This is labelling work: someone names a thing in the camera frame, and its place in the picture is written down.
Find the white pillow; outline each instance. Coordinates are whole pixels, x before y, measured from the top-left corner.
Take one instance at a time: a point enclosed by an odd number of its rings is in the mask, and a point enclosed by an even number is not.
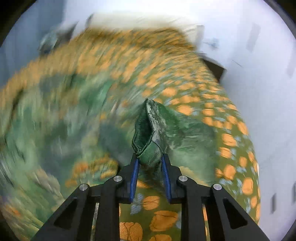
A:
[[[204,26],[185,17],[160,16],[150,13],[113,12],[94,13],[87,22],[90,28],[108,30],[176,28],[197,48],[203,38]]]

